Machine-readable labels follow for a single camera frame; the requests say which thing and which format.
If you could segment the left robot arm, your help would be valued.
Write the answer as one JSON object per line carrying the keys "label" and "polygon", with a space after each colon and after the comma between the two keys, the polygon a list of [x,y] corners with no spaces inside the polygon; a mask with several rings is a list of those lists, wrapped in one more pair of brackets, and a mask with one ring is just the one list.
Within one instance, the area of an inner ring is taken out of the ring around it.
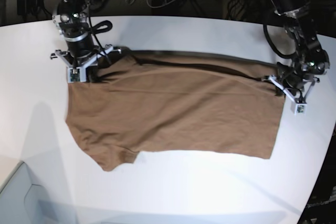
{"label": "left robot arm", "polygon": [[277,63],[277,74],[267,78],[295,104],[304,105],[309,94],[304,85],[314,86],[319,76],[326,74],[330,68],[327,52],[317,38],[317,33],[310,16],[309,0],[271,0],[273,9],[266,14],[277,14],[285,19],[285,31],[295,43],[295,51],[285,55],[272,42],[267,25],[263,23],[265,38],[273,52],[282,59],[290,60],[286,66]]}

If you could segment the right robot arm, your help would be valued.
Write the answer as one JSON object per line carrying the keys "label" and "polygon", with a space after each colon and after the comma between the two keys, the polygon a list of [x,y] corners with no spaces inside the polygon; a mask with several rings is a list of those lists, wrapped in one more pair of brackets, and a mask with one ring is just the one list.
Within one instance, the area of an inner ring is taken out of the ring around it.
{"label": "right robot arm", "polygon": [[51,59],[64,59],[74,71],[91,57],[96,57],[93,66],[112,65],[112,56],[97,38],[97,34],[106,33],[113,27],[108,20],[92,24],[91,15],[103,10],[109,0],[60,0],[53,12],[52,20],[68,49],[57,50]]}

